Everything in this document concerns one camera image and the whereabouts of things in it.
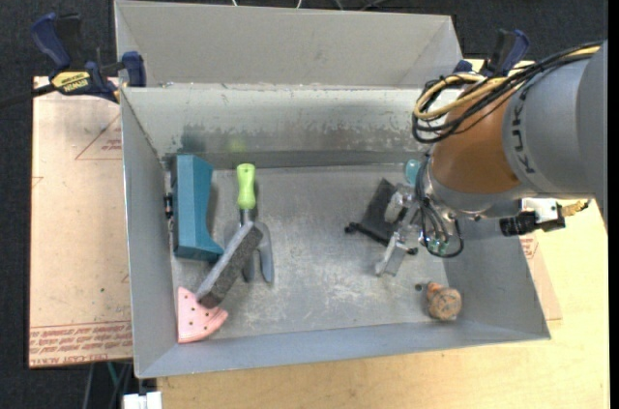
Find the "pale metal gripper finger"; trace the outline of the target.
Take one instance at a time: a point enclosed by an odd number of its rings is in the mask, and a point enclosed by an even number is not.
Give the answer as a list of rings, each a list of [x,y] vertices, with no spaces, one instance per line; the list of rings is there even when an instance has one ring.
[[[418,253],[418,248],[409,248],[401,244],[395,244],[387,249],[386,272],[395,276],[406,256],[414,256]]]
[[[387,245],[387,248],[374,266],[377,276],[385,274],[396,276],[402,263],[402,241],[398,233],[394,233]]]

